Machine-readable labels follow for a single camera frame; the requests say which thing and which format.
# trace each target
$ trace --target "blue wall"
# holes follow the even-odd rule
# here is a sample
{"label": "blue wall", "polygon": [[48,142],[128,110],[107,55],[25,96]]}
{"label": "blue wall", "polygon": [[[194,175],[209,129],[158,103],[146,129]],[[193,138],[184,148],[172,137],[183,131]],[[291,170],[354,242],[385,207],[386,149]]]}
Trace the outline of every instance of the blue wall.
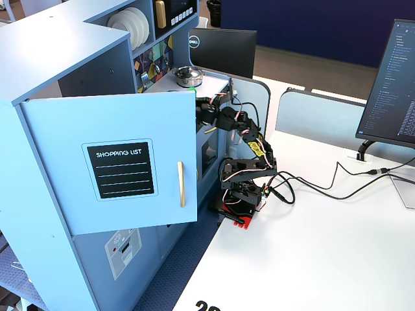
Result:
{"label": "blue wall", "polygon": [[413,0],[225,0],[222,28],[257,31],[257,44],[378,67],[394,19]]}

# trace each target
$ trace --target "chalkboard label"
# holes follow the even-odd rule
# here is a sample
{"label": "chalkboard label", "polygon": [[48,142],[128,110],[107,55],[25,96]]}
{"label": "chalkboard label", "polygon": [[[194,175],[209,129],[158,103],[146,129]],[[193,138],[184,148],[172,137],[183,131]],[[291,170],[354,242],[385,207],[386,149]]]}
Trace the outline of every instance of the chalkboard label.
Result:
{"label": "chalkboard label", "polygon": [[101,199],[154,194],[152,155],[147,141],[87,146]]}

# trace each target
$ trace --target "computer screen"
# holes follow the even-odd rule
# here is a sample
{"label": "computer screen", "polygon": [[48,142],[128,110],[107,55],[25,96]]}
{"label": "computer screen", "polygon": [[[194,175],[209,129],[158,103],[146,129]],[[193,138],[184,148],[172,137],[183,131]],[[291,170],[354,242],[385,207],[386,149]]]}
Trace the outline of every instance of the computer screen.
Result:
{"label": "computer screen", "polygon": [[395,20],[356,138],[415,148],[415,21]]}
{"label": "computer screen", "polygon": [[256,41],[251,30],[192,29],[190,59],[195,66],[252,78]]}

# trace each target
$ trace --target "stacked plates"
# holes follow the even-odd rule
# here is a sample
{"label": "stacked plates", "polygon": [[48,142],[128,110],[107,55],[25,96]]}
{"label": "stacked plates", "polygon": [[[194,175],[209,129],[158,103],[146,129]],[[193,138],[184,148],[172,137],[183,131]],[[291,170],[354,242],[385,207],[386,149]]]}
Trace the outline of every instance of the stacked plates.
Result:
{"label": "stacked plates", "polygon": [[128,31],[131,35],[131,48],[134,50],[148,39],[150,26],[144,13],[138,8],[126,8],[111,16],[107,26]]}

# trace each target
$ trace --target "trash can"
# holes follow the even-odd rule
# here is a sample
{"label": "trash can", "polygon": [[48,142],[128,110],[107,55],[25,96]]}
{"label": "trash can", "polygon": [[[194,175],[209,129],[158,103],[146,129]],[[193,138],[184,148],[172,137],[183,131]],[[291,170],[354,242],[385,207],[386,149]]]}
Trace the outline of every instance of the trash can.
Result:
{"label": "trash can", "polygon": [[220,27],[222,0],[207,0],[206,4],[210,12],[210,25],[212,27]]}

